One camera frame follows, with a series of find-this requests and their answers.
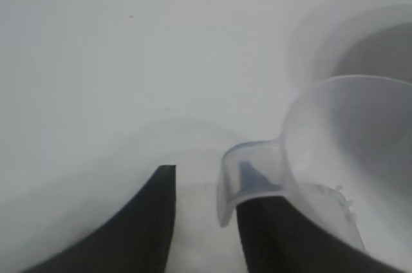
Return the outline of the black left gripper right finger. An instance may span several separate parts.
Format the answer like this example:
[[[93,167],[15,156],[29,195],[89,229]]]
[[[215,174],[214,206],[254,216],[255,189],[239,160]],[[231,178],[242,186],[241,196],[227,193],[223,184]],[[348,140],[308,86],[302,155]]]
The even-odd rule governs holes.
[[[254,198],[236,207],[249,272],[396,272],[328,233],[286,198]]]

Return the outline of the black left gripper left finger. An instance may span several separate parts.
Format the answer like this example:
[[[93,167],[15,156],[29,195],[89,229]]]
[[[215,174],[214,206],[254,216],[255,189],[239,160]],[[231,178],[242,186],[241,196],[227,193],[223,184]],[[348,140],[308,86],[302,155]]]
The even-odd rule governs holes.
[[[165,272],[176,220],[176,166],[159,166],[103,226],[28,272]]]

